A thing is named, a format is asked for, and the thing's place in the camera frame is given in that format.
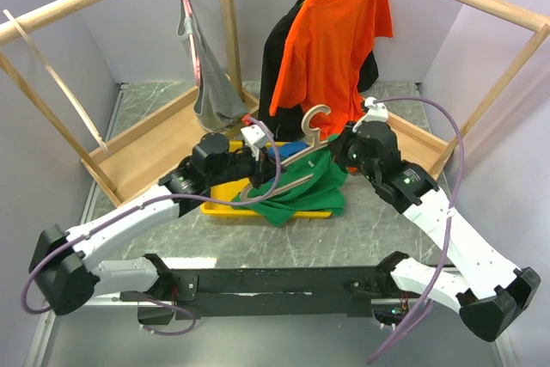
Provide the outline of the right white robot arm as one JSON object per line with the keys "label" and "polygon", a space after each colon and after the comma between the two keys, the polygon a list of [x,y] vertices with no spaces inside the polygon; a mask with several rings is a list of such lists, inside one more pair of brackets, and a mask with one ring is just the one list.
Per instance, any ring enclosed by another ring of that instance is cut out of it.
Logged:
{"label": "right white robot arm", "polygon": [[539,274],[500,254],[451,206],[424,168],[403,160],[387,123],[350,121],[329,149],[339,167],[359,171],[379,198],[427,234],[458,271],[446,273],[393,253],[378,266],[376,286],[384,296],[424,294],[454,310],[486,342],[495,341],[528,308],[541,285]]}

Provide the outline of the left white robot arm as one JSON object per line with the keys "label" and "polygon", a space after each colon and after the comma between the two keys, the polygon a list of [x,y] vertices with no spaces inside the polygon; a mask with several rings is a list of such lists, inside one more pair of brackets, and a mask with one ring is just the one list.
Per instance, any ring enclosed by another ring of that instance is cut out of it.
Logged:
{"label": "left white robot arm", "polygon": [[260,185],[277,182],[282,172],[278,154],[269,155],[272,134],[258,126],[241,131],[244,146],[229,149],[221,133],[204,135],[190,156],[142,195],[96,220],[62,231],[53,225],[39,237],[29,266],[50,310],[67,315],[90,298],[116,292],[143,292],[154,300],[170,299],[174,274],[155,254],[128,264],[109,255],[156,226],[183,217],[208,201],[212,187],[244,178]]}

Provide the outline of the green tank top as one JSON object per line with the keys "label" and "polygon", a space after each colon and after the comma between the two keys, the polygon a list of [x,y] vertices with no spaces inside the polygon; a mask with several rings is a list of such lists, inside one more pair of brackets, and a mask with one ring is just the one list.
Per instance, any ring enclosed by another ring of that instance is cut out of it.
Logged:
{"label": "green tank top", "polygon": [[345,210],[345,196],[340,191],[348,174],[333,161],[328,148],[317,150],[292,163],[282,174],[279,187],[312,174],[307,182],[271,196],[253,205],[240,206],[264,217],[270,224],[280,226],[297,211],[330,211],[341,216]]}

